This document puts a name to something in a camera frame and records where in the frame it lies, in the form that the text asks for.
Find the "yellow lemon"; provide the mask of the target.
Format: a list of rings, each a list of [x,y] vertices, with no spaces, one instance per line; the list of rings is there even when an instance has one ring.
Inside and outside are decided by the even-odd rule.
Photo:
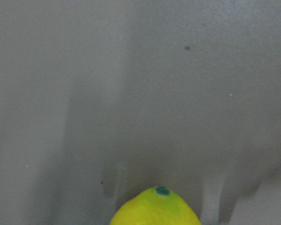
[[[175,192],[157,186],[127,201],[115,213],[111,225],[200,225],[191,207]]]

